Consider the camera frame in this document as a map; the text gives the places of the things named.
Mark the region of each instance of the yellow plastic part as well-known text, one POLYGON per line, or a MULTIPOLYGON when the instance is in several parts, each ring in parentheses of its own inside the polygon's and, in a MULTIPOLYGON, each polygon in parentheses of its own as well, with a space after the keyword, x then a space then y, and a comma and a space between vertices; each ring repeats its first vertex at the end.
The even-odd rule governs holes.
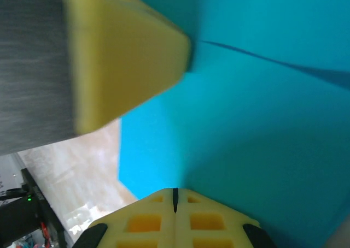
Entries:
POLYGON ((140 0, 64 0, 75 129, 92 132, 173 86, 189 38, 140 0))
POLYGON ((242 226, 259 223, 196 192, 164 189, 107 215, 90 227, 108 229, 97 248, 253 248, 242 226))

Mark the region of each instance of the black rubber edge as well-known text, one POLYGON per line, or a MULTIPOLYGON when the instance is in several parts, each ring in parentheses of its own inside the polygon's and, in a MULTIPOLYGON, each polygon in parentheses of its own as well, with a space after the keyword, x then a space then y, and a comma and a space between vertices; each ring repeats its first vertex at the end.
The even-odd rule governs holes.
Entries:
POLYGON ((107 228, 107 224, 99 223, 86 229, 72 248, 97 248, 107 228))
POLYGON ((243 229, 254 248, 277 248, 265 230, 249 223, 243 229))
POLYGON ((173 205, 174 205, 174 212, 177 211, 177 204, 179 202, 179 188, 173 189, 173 205))

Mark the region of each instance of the floor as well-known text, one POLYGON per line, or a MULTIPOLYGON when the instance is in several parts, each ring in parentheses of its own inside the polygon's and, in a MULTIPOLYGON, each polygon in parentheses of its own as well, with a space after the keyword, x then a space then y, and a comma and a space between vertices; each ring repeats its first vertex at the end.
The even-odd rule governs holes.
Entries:
POLYGON ((88 225, 135 197, 117 180, 120 120, 85 136, 19 152, 76 241, 88 225))

